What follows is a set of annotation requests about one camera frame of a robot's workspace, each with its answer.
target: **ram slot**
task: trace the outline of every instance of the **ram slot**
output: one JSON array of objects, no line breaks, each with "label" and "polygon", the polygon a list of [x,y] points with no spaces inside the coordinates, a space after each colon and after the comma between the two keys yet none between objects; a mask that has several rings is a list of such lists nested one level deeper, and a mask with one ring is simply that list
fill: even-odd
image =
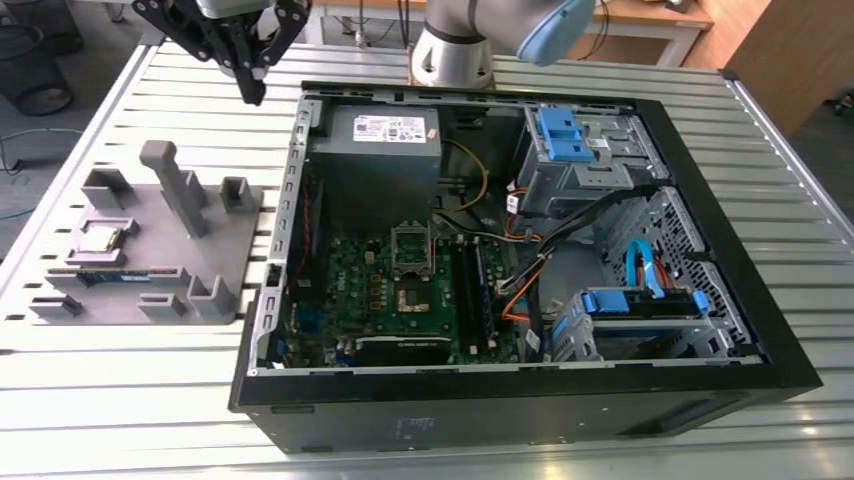
[{"label": "ram slot", "polygon": [[495,320],[492,317],[492,291],[486,273],[486,257],[480,242],[475,245],[475,260],[478,269],[479,312],[483,341],[488,348],[495,348]]},{"label": "ram slot", "polygon": [[451,268],[459,349],[463,354],[478,355],[486,352],[488,339],[483,335],[483,308],[480,305],[483,293],[479,286],[476,245],[467,241],[454,245]]}]

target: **metal workbench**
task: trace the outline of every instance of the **metal workbench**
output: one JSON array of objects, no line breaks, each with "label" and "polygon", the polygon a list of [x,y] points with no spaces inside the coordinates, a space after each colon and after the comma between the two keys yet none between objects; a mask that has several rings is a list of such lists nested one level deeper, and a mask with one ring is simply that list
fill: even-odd
[{"label": "metal workbench", "polygon": [[[715,72],[595,63],[546,69],[498,58],[502,89],[663,102],[826,386],[658,440],[286,457],[226,409],[242,321],[228,326],[60,327],[25,305],[69,247],[93,165],[155,182],[147,139],[179,145],[201,183],[276,187],[304,79],[403,83],[398,51],[295,45],[264,104],[175,44],[139,47],[0,266],[0,476],[169,473],[169,478],[839,478],[854,471],[853,229],[738,83]],[[274,214],[263,213],[259,231]],[[252,254],[267,253],[259,235]],[[247,285],[259,283],[260,262]],[[251,290],[243,292],[243,301]]]}]

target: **blue plastic clip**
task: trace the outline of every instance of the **blue plastic clip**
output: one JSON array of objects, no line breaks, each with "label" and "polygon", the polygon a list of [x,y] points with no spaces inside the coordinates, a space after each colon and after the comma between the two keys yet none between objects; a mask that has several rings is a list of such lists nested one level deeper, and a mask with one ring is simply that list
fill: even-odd
[{"label": "blue plastic clip", "polygon": [[582,293],[582,302],[584,304],[584,311],[587,313],[595,313],[596,311],[596,299],[590,293]]},{"label": "blue plastic clip", "polygon": [[554,162],[592,162],[595,156],[584,143],[584,127],[568,108],[540,108],[539,127],[543,131],[548,159]]},{"label": "blue plastic clip", "polygon": [[560,322],[558,323],[555,328],[551,330],[551,341],[552,342],[558,338],[558,335],[560,335],[560,332],[566,329],[568,324],[570,324],[570,318],[564,315],[563,318],[560,319]]},{"label": "blue plastic clip", "polygon": [[619,290],[596,290],[592,292],[599,306],[599,313],[628,313],[628,300]]},{"label": "blue plastic clip", "polygon": [[694,303],[697,304],[699,313],[706,315],[711,310],[711,303],[709,302],[709,297],[706,296],[706,292],[703,292],[702,290],[697,290],[691,296],[694,297]]}]

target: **power supply label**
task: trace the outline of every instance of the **power supply label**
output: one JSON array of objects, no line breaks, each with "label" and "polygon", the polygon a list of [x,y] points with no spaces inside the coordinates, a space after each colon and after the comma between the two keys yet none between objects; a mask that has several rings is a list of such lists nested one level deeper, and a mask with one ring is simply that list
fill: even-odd
[{"label": "power supply label", "polygon": [[427,143],[423,117],[359,115],[352,125],[354,142]]}]

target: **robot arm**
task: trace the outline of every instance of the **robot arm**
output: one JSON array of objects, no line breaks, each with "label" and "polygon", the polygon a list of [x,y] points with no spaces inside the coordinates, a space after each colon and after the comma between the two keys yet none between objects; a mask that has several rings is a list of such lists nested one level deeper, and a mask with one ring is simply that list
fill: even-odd
[{"label": "robot arm", "polygon": [[490,44],[539,66],[555,63],[592,18],[596,0],[430,0],[412,75],[430,86],[482,88]]},{"label": "robot arm", "polygon": [[[490,43],[535,65],[556,62],[590,23],[596,0],[430,0],[412,74],[430,86],[482,88],[492,80]],[[276,32],[258,22],[272,7]],[[303,29],[311,0],[133,0],[133,9],[200,61],[234,76],[259,105],[263,78]]]},{"label": "robot arm", "polygon": [[[258,22],[272,7],[278,30],[260,38]],[[308,21],[310,0],[135,0],[133,9],[197,60],[213,59],[235,77],[243,101],[259,105],[262,79]]]}]

